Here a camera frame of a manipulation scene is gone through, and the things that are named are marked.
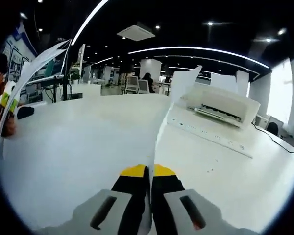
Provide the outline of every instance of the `ceiling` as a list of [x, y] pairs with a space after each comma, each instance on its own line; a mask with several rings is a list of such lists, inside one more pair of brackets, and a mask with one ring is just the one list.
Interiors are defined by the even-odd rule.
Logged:
[[[43, 50], [58, 37], [73, 38], [100, 1], [33, 2], [26, 9], [28, 20], [24, 24], [30, 39]], [[43, 29], [41, 33], [37, 33], [35, 21], [37, 28]], [[148, 27], [156, 37], [136, 42], [117, 35], [137, 22]], [[282, 28], [287, 29], [286, 33], [278, 35]], [[82, 44], [88, 46], [84, 55], [87, 64], [113, 57], [94, 66], [139, 66], [140, 60], [148, 57], [160, 60], [163, 66], [192, 69], [203, 65], [204, 71], [226, 75], [234, 75], [238, 69], [245, 70], [253, 80], [270, 69], [225, 53], [200, 49], [128, 53], [155, 47], [204, 47], [246, 56], [272, 68], [283, 59], [294, 56], [294, 4], [267, 4], [264, 1], [251, 4], [238, 0], [218, 3], [110, 0], [94, 15], [73, 46], [71, 56], [74, 59]]]

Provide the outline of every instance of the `desk surface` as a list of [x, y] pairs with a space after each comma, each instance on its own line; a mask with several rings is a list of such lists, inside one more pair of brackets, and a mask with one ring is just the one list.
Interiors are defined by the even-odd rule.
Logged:
[[[21, 218], [33, 229], [60, 225], [100, 189], [111, 188], [129, 164], [150, 163], [153, 150], [144, 143], [154, 139], [144, 136], [155, 135], [152, 125], [159, 124], [168, 103], [166, 96], [156, 94], [104, 96], [40, 106], [33, 116], [19, 120], [16, 136], [5, 140], [2, 179]], [[168, 118], [204, 126], [251, 149], [253, 159], [168, 124], [155, 162], [174, 170], [185, 189], [195, 189], [218, 206], [231, 225], [256, 232], [265, 229], [294, 188], [294, 155], [253, 126], [243, 131], [177, 106]], [[98, 120], [107, 125], [97, 125]], [[151, 129], [139, 141], [131, 139], [131, 133], [125, 137], [129, 143], [136, 141], [134, 152], [142, 149], [139, 158], [116, 157], [120, 151], [102, 136], [112, 124], [115, 137], [108, 138], [113, 144], [132, 127]], [[97, 154], [102, 146], [106, 152]]]

